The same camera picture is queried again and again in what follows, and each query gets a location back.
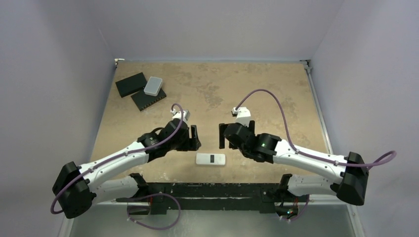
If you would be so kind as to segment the black box with slots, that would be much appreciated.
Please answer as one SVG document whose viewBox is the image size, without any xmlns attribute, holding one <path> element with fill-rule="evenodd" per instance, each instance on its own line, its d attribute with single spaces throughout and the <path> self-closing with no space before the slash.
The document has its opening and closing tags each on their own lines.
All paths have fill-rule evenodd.
<svg viewBox="0 0 419 237">
<path fill-rule="evenodd" d="M 139 109 L 139 111 L 143 111 L 153 104 L 157 103 L 158 101 L 166 98 L 166 93 L 161 89 L 157 96 L 147 95 L 143 90 L 133 94 L 131 96 L 131 99 L 135 103 L 136 107 Z"/>
</svg>

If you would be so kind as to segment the aluminium frame rail right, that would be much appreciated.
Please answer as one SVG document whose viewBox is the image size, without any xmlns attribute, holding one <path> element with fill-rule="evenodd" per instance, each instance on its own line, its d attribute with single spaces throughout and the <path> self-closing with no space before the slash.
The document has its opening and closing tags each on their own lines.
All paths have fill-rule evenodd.
<svg viewBox="0 0 419 237">
<path fill-rule="evenodd" d="M 311 62 L 303 60 L 302 64 L 316 105 L 327 152 L 299 149 L 299 155 L 307 160 L 304 167 L 309 168 L 311 172 L 318 174 L 318 176 L 301 178 L 301 185 L 297 190 L 303 195 L 332 195 L 348 204 L 363 204 L 363 188 L 358 188 L 355 168 L 350 166 L 359 156 L 354 153 L 349 153 L 346 156 L 333 154 L 330 136 L 317 98 L 317 92 L 314 88 Z"/>
</svg>

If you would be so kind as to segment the black box upper left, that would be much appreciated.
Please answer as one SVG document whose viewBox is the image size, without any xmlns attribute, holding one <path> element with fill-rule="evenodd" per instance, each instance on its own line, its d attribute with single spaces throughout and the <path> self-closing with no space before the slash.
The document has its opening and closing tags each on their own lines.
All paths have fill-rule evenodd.
<svg viewBox="0 0 419 237">
<path fill-rule="evenodd" d="M 141 72 L 133 76 L 127 77 L 120 81 L 115 82 L 119 95 L 124 98 L 133 93 L 139 92 L 142 90 L 146 84 L 147 80 L 145 75 Z"/>
</svg>

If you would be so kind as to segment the white red remote control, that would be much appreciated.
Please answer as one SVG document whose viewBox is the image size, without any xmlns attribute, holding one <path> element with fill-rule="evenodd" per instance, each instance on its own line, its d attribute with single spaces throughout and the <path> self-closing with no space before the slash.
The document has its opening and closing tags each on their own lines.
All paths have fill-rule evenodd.
<svg viewBox="0 0 419 237">
<path fill-rule="evenodd" d="M 226 156 L 225 154 L 197 153 L 195 161 L 197 165 L 224 166 L 226 164 Z"/>
</svg>

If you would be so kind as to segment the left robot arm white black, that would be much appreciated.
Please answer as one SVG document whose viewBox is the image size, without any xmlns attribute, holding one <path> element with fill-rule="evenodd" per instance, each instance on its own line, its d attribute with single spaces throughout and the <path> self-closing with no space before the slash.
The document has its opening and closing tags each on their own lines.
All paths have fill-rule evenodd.
<svg viewBox="0 0 419 237">
<path fill-rule="evenodd" d="M 141 202 L 147 188 L 139 175 L 113 178 L 135 166 L 164 157 L 170 151 L 197 151 L 201 147 L 196 125 L 174 118 L 165 127 L 144 133 L 122 150 L 100 160 L 76 165 L 65 164 L 52 187 L 55 198 L 52 214 L 64 213 L 66 218 L 78 217 L 93 205 L 118 198 Z"/>
</svg>

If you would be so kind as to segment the translucent grey plastic case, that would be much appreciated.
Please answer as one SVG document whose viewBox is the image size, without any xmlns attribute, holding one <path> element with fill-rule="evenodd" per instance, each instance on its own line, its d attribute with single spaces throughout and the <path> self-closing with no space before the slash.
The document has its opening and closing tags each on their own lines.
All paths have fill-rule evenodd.
<svg viewBox="0 0 419 237">
<path fill-rule="evenodd" d="M 158 77 L 149 77 L 143 91 L 146 95 L 157 96 L 163 85 L 163 79 Z"/>
</svg>

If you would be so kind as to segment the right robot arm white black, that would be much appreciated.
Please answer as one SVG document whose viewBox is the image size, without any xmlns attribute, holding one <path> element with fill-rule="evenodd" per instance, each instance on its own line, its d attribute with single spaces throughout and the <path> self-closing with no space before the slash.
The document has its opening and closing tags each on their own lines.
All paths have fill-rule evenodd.
<svg viewBox="0 0 419 237">
<path fill-rule="evenodd" d="M 369 171 L 360 154 L 329 155 L 307 148 L 291 147 L 287 140 L 262 133 L 255 134 L 254 121 L 249 126 L 240 123 L 221 123 L 219 147 L 237 149 L 256 162 L 294 166 L 315 176 L 284 175 L 277 188 L 280 199 L 289 201 L 304 195 L 331 195 L 339 200 L 361 206 L 365 203 Z"/>
</svg>

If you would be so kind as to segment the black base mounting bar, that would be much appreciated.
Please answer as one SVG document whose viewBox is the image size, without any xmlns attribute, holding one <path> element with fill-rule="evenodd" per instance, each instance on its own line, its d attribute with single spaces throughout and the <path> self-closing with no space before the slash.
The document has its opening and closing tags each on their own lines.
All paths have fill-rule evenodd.
<svg viewBox="0 0 419 237">
<path fill-rule="evenodd" d="M 145 203 L 150 214 L 169 210 L 258 211 L 286 214 L 286 208 L 303 204 L 308 195 L 297 197 L 278 183 L 149 183 L 135 189 L 132 197 L 117 202 Z"/>
</svg>

